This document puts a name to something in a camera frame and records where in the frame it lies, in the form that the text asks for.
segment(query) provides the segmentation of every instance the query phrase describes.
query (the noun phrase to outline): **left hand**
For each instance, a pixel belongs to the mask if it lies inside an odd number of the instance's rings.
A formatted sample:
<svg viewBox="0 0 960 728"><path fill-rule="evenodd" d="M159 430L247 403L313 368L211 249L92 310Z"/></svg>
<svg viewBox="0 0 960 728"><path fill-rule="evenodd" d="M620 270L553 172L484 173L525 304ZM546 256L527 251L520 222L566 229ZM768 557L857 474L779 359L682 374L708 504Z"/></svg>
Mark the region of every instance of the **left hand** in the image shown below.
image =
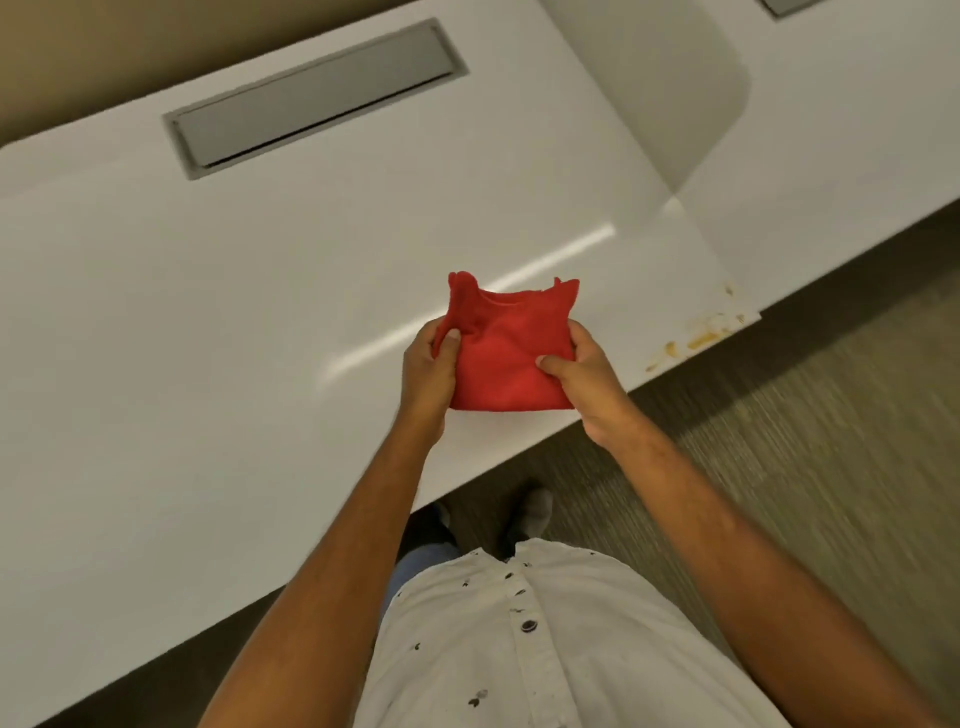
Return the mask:
<svg viewBox="0 0 960 728"><path fill-rule="evenodd" d="M452 329L433 358L433 340L442 319L428 321L403 355L403 387L398 423L423 427L431 445L444 434L444 415L453 399L457 382L457 353L460 331Z"/></svg>

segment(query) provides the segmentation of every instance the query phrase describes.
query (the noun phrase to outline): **paint-splattered shirt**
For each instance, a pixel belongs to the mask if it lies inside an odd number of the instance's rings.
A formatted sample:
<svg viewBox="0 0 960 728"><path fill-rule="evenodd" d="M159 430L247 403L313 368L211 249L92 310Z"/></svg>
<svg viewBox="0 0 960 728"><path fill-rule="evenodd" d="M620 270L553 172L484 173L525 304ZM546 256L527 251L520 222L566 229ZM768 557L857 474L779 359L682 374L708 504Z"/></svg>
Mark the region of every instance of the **paint-splattered shirt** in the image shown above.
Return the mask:
<svg viewBox="0 0 960 728"><path fill-rule="evenodd" d="M648 581L535 539L424 571L387 611L356 728L782 726Z"/></svg>

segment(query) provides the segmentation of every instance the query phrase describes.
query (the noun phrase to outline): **gray carpet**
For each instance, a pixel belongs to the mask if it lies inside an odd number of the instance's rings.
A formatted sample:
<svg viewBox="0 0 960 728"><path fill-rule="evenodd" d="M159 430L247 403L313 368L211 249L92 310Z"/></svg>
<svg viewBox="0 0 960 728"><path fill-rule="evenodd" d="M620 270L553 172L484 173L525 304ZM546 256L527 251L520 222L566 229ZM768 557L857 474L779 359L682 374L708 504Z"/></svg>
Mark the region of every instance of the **gray carpet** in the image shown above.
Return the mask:
<svg viewBox="0 0 960 728"><path fill-rule="evenodd" d="M960 722L960 203L764 317L633 397ZM447 498L464 547L492 546L529 478L557 495L546 537L630 564L724 646L629 485L579 425ZM269 601L44 725L194 725Z"/></svg>

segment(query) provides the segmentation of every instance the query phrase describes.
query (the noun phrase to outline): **hand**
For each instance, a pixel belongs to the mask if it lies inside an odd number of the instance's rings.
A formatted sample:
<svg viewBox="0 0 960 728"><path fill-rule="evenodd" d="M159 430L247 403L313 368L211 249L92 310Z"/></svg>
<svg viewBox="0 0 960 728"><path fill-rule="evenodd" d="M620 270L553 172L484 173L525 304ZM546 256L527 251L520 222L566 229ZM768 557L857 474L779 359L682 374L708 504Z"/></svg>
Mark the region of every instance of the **hand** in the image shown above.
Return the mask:
<svg viewBox="0 0 960 728"><path fill-rule="evenodd" d="M424 324L403 354L403 387L396 414L398 423L425 428L432 438L431 445L444 434L444 415L453 399L460 351L460 331L452 328L437 358L433 358L433 340L441 320Z"/></svg>
<svg viewBox="0 0 960 728"><path fill-rule="evenodd" d="M589 331L576 321L571 320L569 326L574 361L548 355L539 357L537 366L560 380L570 403L584 419L587 436L609 450L626 437L639 412Z"/></svg>

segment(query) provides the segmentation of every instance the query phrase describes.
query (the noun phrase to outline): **brown stain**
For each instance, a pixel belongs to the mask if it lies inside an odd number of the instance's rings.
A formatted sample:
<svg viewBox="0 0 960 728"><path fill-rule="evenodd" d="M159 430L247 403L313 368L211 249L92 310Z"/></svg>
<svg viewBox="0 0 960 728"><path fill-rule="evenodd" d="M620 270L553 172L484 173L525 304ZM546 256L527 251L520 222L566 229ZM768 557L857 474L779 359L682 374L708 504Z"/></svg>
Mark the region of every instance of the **brown stain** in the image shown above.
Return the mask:
<svg viewBox="0 0 960 728"><path fill-rule="evenodd" d="M693 352L696 352L701 347L706 346L707 344L712 344L714 341L720 340L720 334L714 333L713 331L708 331L707 333L697 336L695 339L691 339L686 347Z"/></svg>

